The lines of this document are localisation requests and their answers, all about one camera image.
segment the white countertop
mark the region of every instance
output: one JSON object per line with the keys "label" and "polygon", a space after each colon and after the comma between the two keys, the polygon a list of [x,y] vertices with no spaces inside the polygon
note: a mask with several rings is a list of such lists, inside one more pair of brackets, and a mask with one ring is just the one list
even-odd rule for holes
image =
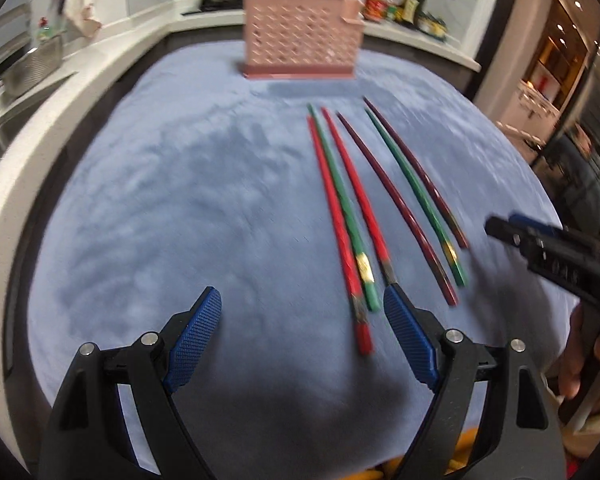
{"label": "white countertop", "polygon": [[[244,23],[243,10],[218,10],[216,12],[204,12],[179,16],[171,26],[171,31],[191,30],[192,28],[219,27],[222,25],[242,25]],[[480,64],[471,57],[463,54],[458,49],[441,41],[434,40],[417,30],[409,30],[395,23],[371,23],[365,22],[365,34],[375,38],[401,43],[424,50],[436,56],[443,57],[454,63],[458,63],[474,72],[480,72]]]}
{"label": "white countertop", "polygon": [[[152,46],[171,32],[241,25],[244,13],[227,10],[181,16],[191,0],[170,2],[141,15],[113,23],[100,40],[78,40],[67,46],[64,65],[48,81],[16,102],[5,105],[0,91],[0,117],[59,78],[69,79],[33,115],[0,162],[0,436],[22,463],[11,426],[2,369],[2,326],[11,267],[30,208],[59,152],[80,120]],[[365,34],[430,52],[471,70],[480,66],[461,52],[397,25],[367,23]]]}

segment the dish rack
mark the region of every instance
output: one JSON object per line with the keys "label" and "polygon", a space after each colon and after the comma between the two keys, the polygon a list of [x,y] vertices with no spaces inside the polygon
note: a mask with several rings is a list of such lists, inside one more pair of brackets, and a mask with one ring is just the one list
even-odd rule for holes
{"label": "dish rack", "polygon": [[56,34],[39,47],[29,50],[0,78],[5,94],[18,98],[62,65],[62,36]]}
{"label": "dish rack", "polygon": [[353,78],[359,0],[244,0],[247,78]]}

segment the silver bolt head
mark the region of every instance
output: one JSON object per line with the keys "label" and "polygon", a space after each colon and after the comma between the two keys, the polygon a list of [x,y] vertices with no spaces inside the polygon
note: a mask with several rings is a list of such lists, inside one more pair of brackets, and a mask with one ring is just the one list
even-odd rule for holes
{"label": "silver bolt head", "polygon": [[516,352],[524,352],[526,349],[525,342],[522,339],[514,339],[511,342],[511,348]]}
{"label": "silver bolt head", "polygon": [[155,345],[158,342],[158,335],[155,332],[147,332],[146,334],[142,334],[140,342],[144,346]]}
{"label": "silver bolt head", "polygon": [[80,347],[78,352],[80,352],[80,355],[87,356],[87,355],[91,355],[95,349],[96,349],[96,345],[94,345],[93,343],[85,343]]}
{"label": "silver bolt head", "polygon": [[462,334],[462,332],[456,330],[455,328],[447,330],[445,337],[452,343],[461,343],[462,339],[464,339],[464,335]]}

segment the red chopstick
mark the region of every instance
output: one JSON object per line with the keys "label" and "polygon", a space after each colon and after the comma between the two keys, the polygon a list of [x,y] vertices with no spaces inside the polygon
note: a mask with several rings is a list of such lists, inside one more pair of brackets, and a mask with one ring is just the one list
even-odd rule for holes
{"label": "red chopstick", "polygon": [[365,100],[366,105],[369,108],[371,108],[371,111],[376,115],[378,120],[382,123],[382,126],[384,126],[384,129],[387,130],[389,135],[392,136],[393,140],[398,145],[398,148],[400,148],[402,154],[407,158],[407,160],[409,161],[409,163],[411,164],[411,166],[413,167],[415,172],[420,177],[420,180],[422,181],[424,186],[427,188],[427,191],[429,191],[429,194],[431,195],[433,202],[435,202],[438,210],[440,211],[442,218],[445,219],[446,224],[449,226],[449,228],[451,229],[451,232],[454,234],[454,237],[458,241],[458,245],[463,249],[467,249],[469,247],[469,240],[466,238],[464,231],[462,231],[462,228],[458,224],[458,221],[456,220],[456,217],[454,216],[454,214],[451,212],[451,209],[449,209],[449,206],[446,204],[445,199],[442,198],[442,195],[440,195],[440,192],[436,188],[435,184],[433,184],[433,182],[429,178],[429,175],[427,174],[427,172],[424,171],[424,168],[420,165],[416,156],[413,155],[413,153],[407,147],[407,145],[404,143],[404,141],[402,140],[400,135],[398,135],[398,133],[389,124],[389,122],[384,118],[384,116],[378,111],[378,109],[375,106],[373,106],[371,101],[369,99],[367,99],[366,97],[363,97],[363,99]]}
{"label": "red chopstick", "polygon": [[400,211],[402,218],[404,218],[404,221],[407,222],[409,229],[411,229],[411,232],[415,236],[416,241],[418,242],[418,245],[420,246],[420,249],[424,254],[424,257],[427,260],[427,263],[429,264],[431,272],[433,272],[433,275],[436,281],[438,282],[438,286],[440,287],[440,290],[442,291],[446,302],[449,305],[458,304],[458,296],[456,295],[456,292],[453,286],[451,285],[448,276],[446,275],[445,269],[442,267],[442,264],[440,263],[440,260],[436,255],[436,252],[433,250],[433,247],[431,247],[431,244],[427,240],[427,237],[425,236],[424,231],[418,224],[418,221],[415,219],[413,213],[411,213],[406,203],[404,202],[402,196],[400,195],[400,192],[394,186],[394,183],[391,182],[389,176],[384,172],[382,166],[380,166],[376,158],[369,151],[368,147],[365,145],[365,143],[356,133],[353,127],[347,122],[347,120],[342,116],[341,113],[337,113],[336,115],[339,118],[340,122],[342,122],[342,125],[348,131],[351,138],[360,148],[360,151],[363,153],[366,160],[368,160],[369,164],[374,169],[378,178],[382,181],[384,188],[388,191],[389,195],[394,200],[394,203]]}
{"label": "red chopstick", "polygon": [[369,325],[366,320],[366,306],[362,284],[360,283],[360,277],[358,276],[356,260],[351,251],[351,242],[349,240],[349,234],[347,233],[347,225],[345,224],[344,216],[340,209],[338,194],[336,193],[333,180],[331,179],[327,158],[324,155],[324,149],[318,137],[314,118],[308,116],[306,120],[309,123],[311,138],[314,142],[315,155],[318,158],[318,166],[320,167],[320,174],[322,175],[324,190],[327,195],[327,202],[329,203],[331,219],[333,220],[333,229],[336,233],[336,240],[338,241],[338,252],[340,253],[342,271],[344,273],[347,291],[349,292],[351,307],[354,314],[354,329],[358,351],[360,352],[360,355],[369,355],[374,347],[373,342],[371,341]]}
{"label": "red chopstick", "polygon": [[353,162],[349,156],[349,153],[347,152],[344,142],[342,142],[342,138],[338,133],[338,129],[333,123],[333,119],[331,119],[329,111],[325,107],[322,107],[320,110],[324,115],[324,119],[327,121],[329,130],[331,131],[331,135],[333,136],[333,140],[336,143],[336,147],[340,152],[340,157],[342,158],[344,167],[347,170],[347,174],[349,175],[349,180],[351,181],[351,185],[353,186],[353,191],[356,193],[356,197],[358,198],[358,203],[360,204],[360,209],[362,210],[362,216],[365,218],[366,227],[369,229],[369,234],[371,234],[371,239],[373,240],[374,247],[376,248],[376,255],[378,256],[378,260],[380,261],[380,267],[382,269],[382,275],[384,276],[384,282],[386,285],[395,283],[397,280],[395,279],[394,268],[391,264],[389,250],[386,247],[386,243],[384,241],[384,237],[382,236],[380,225],[378,224],[378,220],[376,219],[374,210],[371,207],[371,202],[369,202],[369,199],[366,196],[365,188],[362,185],[362,182],[360,181],[360,177],[358,176],[356,167],[353,165]]}

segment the blue tablecloth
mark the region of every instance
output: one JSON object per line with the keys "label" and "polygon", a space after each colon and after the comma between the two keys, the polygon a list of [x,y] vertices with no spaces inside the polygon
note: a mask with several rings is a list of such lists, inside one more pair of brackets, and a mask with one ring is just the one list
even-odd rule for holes
{"label": "blue tablecloth", "polygon": [[[356,352],[308,102],[349,119],[444,259],[363,95],[404,137],[472,244],[461,254],[469,284],[450,308],[343,131],[406,293],[445,327],[486,344],[522,338],[538,364],[549,365],[565,343],[574,299],[529,274],[483,225],[514,210],[558,218],[496,127],[404,60],[363,51],[355,80],[253,82],[237,71],[243,49],[238,41],[199,44],[151,67],[66,186],[29,300],[30,351],[49,401],[82,342],[127,345],[213,285],[221,323],[174,401],[219,480],[333,479],[404,453],[432,397],[384,314],[370,316],[373,356]],[[366,232],[365,240],[373,254]],[[478,388],[467,425],[477,424],[483,396]],[[138,440],[138,424],[131,427]],[[150,467],[146,445],[137,447]]]}

